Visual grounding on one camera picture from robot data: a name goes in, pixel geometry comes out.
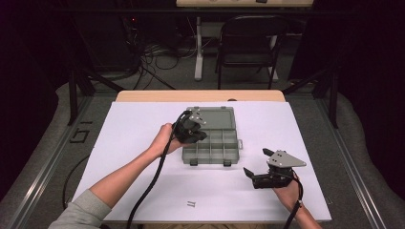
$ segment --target white paper sheet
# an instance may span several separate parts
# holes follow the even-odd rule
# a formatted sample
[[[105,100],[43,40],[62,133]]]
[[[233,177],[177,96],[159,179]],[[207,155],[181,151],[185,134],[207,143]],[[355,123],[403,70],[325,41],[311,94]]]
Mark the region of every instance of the white paper sheet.
[[[295,117],[287,102],[114,102],[75,193],[77,198],[101,178],[146,149],[160,126],[173,123],[187,107],[233,107],[238,138],[244,143],[238,164],[183,164],[181,149],[166,157],[157,184],[140,205],[141,222],[274,222],[289,212],[270,189],[254,189],[246,167],[266,173],[263,148],[284,150],[304,160],[295,168],[304,185],[304,203],[317,220],[331,220]],[[127,220],[158,168],[156,160],[139,176],[106,220]],[[196,202],[195,207],[187,201]]]

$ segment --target person's right hand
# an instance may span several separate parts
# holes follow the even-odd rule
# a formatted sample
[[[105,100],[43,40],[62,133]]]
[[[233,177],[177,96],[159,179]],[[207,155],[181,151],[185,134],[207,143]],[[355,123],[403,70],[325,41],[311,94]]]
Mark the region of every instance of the person's right hand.
[[[298,183],[293,180],[287,187],[273,188],[273,191],[277,195],[277,198],[280,199],[280,202],[291,212],[298,200]]]

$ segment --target table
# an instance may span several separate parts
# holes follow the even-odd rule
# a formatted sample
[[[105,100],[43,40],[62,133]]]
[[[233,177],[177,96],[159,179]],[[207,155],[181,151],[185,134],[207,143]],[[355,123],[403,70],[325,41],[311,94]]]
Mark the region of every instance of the table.
[[[267,0],[266,3],[257,3],[255,0],[177,0],[177,7],[181,8],[310,8],[313,0]],[[221,24],[207,24],[210,31],[203,31],[203,22],[197,17],[197,60],[194,79],[203,79],[203,46],[202,36],[219,36]],[[277,80],[278,75],[274,73],[273,79]]]
[[[148,147],[160,125],[174,121],[189,106],[228,106],[235,111],[238,138],[244,140],[240,161],[183,164],[181,149],[165,160],[154,189],[140,205],[138,223],[282,222],[289,212],[272,191],[255,190],[243,167],[265,173],[262,148],[283,149],[304,160],[296,168],[304,183],[304,202],[317,220],[331,220],[289,104],[280,91],[123,91],[108,113],[74,198],[96,181]],[[146,168],[105,220],[125,221],[152,180],[158,161]],[[195,207],[187,201],[196,202]]]

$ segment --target chair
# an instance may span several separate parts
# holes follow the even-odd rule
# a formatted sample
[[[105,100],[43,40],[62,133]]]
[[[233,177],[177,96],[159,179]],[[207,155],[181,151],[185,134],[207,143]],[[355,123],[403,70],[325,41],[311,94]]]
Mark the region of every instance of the chair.
[[[243,15],[226,21],[221,29],[215,70],[218,89],[221,88],[223,67],[258,67],[259,70],[271,67],[270,89],[281,42],[287,31],[288,21],[274,15]]]

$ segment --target gray sleeve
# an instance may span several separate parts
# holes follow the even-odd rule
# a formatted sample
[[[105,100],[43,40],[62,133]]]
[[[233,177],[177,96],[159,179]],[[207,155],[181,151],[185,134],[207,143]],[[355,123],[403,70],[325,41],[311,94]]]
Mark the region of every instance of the gray sleeve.
[[[49,228],[98,228],[111,208],[90,190],[86,190],[54,221]]]

